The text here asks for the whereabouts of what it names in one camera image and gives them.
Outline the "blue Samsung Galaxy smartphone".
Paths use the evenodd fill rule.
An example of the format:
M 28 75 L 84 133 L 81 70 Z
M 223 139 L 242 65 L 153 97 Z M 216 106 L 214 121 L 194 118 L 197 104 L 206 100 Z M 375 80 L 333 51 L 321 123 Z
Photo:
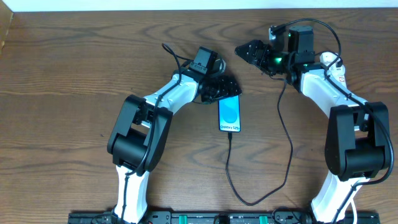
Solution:
M 241 131 L 239 96 L 218 102 L 219 130 L 239 133 Z

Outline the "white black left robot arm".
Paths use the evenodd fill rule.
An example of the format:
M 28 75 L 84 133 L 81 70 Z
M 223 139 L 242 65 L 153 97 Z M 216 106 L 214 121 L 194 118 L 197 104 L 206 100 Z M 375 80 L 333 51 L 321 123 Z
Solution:
M 173 56 L 177 69 L 156 92 L 124 100 L 107 144 L 119 179 L 113 223 L 139 223 L 144 217 L 149 176 L 162 157 L 177 111 L 197 97 L 209 105 L 242 92 L 235 77 L 226 74 L 226 62 L 218 52 L 200 47 L 195 58 L 180 63 L 181 56 L 168 45 L 163 48 Z

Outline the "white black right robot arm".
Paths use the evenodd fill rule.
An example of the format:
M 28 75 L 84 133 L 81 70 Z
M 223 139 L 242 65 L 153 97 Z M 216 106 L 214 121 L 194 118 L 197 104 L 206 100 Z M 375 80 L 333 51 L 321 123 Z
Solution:
M 394 166 L 389 113 L 346 87 L 340 54 L 316 53 L 310 26 L 272 26 L 270 42 L 252 40 L 235 54 L 269 76 L 284 74 L 285 84 L 311 99 L 328 117 L 325 162 L 328 174 L 302 223 L 338 223 L 365 185 L 384 182 Z

